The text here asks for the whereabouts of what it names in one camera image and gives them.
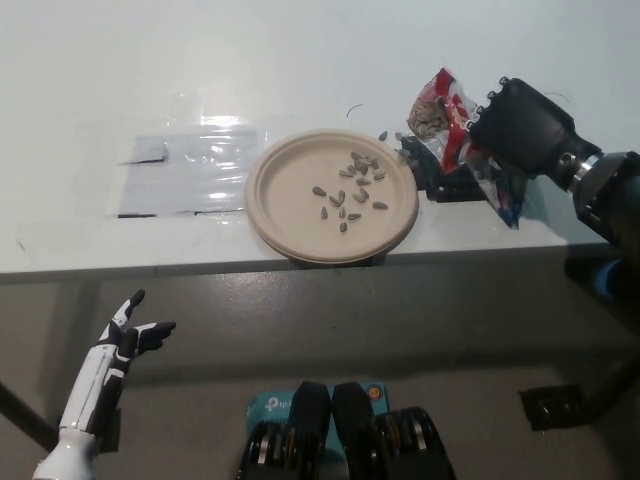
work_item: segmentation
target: paper plate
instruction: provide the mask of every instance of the paper plate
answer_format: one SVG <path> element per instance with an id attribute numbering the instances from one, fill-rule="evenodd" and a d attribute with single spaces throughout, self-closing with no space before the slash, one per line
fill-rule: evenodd
<path id="1" fill-rule="evenodd" d="M 372 169 L 366 175 L 371 185 L 366 203 L 353 197 L 360 187 L 356 178 L 339 175 L 353 165 L 351 152 L 376 158 L 386 171 L 375 181 Z M 318 186 L 326 197 L 312 193 Z M 347 214 L 329 202 L 344 190 Z M 416 183 L 404 160 L 384 142 L 342 130 L 317 130 L 288 138 L 269 148 L 258 160 L 247 181 L 247 212 L 258 234 L 278 252 L 298 260 L 322 264 L 353 263 L 383 253 L 398 244 L 413 226 L 418 211 Z M 384 202 L 387 210 L 372 208 Z M 320 218 L 326 207 L 329 218 Z M 340 232 L 340 224 L 347 231 Z"/>

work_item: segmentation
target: robotic hand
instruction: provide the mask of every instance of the robotic hand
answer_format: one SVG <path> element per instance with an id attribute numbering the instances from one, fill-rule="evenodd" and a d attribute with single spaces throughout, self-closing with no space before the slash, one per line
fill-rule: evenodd
<path id="1" fill-rule="evenodd" d="M 578 219 L 627 254 L 640 274 L 640 155 L 603 153 L 576 134 L 573 118 L 517 78 L 469 122 L 471 139 L 505 170 L 549 176 L 569 192 Z"/>
<path id="2" fill-rule="evenodd" d="M 120 307 L 89 350 L 60 422 L 58 445 L 40 463 L 34 480 L 95 478 L 92 462 L 116 412 L 132 360 L 162 347 L 176 326 L 175 322 L 150 323 L 125 329 L 144 294 L 138 290 Z"/>

